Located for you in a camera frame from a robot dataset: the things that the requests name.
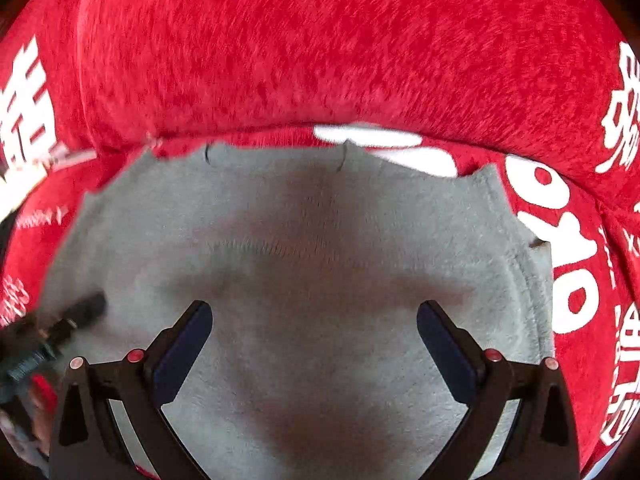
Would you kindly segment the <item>red blanket with white print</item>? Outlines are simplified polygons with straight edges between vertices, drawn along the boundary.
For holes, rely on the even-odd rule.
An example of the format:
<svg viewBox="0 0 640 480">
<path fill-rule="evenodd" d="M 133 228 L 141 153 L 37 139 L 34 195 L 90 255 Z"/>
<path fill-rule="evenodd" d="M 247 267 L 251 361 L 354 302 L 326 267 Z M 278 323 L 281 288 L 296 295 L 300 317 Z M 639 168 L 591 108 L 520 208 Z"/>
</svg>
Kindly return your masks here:
<svg viewBox="0 0 640 480">
<path fill-rule="evenodd" d="M 26 200 L 1 319 L 32 310 L 83 192 L 145 145 L 351 140 L 494 162 L 550 240 L 591 470 L 639 411 L 639 60 L 599 0 L 30 0 L 1 41 L 1 151 L 88 155 Z"/>
</svg>

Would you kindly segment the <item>grey small garment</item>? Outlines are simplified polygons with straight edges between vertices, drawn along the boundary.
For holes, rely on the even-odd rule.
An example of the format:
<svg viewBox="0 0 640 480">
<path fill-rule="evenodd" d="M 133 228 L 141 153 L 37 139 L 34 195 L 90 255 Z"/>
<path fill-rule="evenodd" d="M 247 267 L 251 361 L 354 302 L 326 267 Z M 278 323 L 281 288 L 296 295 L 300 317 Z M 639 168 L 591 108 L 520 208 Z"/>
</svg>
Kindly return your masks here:
<svg viewBox="0 0 640 480">
<path fill-rule="evenodd" d="M 553 351 L 549 246 L 497 169 L 436 178 L 343 144 L 140 157 L 85 197 L 47 273 L 47 322 L 107 307 L 66 356 L 121 358 L 195 300 L 214 329 L 167 417 L 214 479 L 414 479 L 454 432 L 416 329 L 437 301 L 483 347 Z"/>
</svg>

